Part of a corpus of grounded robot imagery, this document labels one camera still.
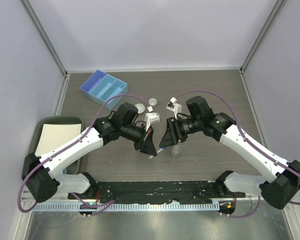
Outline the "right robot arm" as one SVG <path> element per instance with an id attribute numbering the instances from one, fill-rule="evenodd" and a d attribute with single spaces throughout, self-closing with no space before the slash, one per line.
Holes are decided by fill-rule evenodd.
<path id="1" fill-rule="evenodd" d="M 189 114 L 171 98 L 167 110 L 174 116 L 166 120 L 160 148 L 184 143 L 190 134 L 202 132 L 248 161 L 259 175 L 225 171 L 216 179 L 216 193 L 223 198 L 234 192 L 262 197 L 272 207 L 282 210 L 300 190 L 300 162 L 288 161 L 251 138 L 224 112 L 214 113 L 205 98 L 194 96 L 186 101 Z"/>

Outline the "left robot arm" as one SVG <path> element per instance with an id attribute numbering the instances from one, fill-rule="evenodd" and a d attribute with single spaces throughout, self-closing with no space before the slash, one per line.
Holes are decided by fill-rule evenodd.
<path id="1" fill-rule="evenodd" d="M 153 123 L 160 121 L 156 112 L 145 114 L 137 125 L 138 109 L 131 103 L 121 104 L 110 115 L 98 117 L 92 126 L 64 145 L 41 156 L 28 154 L 24 159 L 21 178 L 36 203 L 43 203 L 55 194 L 76 193 L 90 200 L 97 192 L 95 180 L 87 173 L 63 174 L 62 170 L 120 137 L 133 142 L 140 153 L 157 156 L 153 143 Z"/>

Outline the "blue capped test tube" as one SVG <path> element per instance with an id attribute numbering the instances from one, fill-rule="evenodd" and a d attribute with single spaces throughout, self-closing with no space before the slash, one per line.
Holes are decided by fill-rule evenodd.
<path id="1" fill-rule="evenodd" d="M 157 152 L 156 155 L 150 155 L 148 158 L 149 159 L 153 159 L 155 157 L 157 157 L 159 155 L 159 153 L 161 153 L 162 151 L 164 151 L 166 149 L 166 147 L 160 148 Z"/>

